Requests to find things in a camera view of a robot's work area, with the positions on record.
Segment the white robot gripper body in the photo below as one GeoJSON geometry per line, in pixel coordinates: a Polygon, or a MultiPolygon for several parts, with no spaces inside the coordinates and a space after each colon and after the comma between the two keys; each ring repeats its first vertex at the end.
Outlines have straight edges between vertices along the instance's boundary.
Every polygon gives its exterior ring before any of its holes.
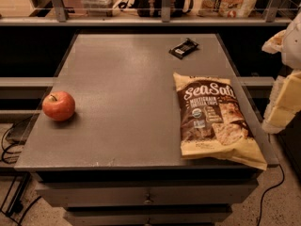
{"type": "Polygon", "coordinates": [[[282,63],[295,70],[301,69],[301,13],[288,25],[282,41],[282,63]]]}

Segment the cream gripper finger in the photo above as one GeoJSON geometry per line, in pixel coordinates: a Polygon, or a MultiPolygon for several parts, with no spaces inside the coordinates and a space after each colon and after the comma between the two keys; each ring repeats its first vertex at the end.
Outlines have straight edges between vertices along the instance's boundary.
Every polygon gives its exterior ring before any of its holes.
{"type": "Polygon", "coordinates": [[[301,71],[293,71],[286,77],[279,75],[272,87],[261,127],[268,134],[277,134],[300,111],[301,71]]]}
{"type": "Polygon", "coordinates": [[[284,39],[286,30],[277,32],[273,37],[264,43],[262,50],[269,54],[282,53],[284,51],[284,39]]]}

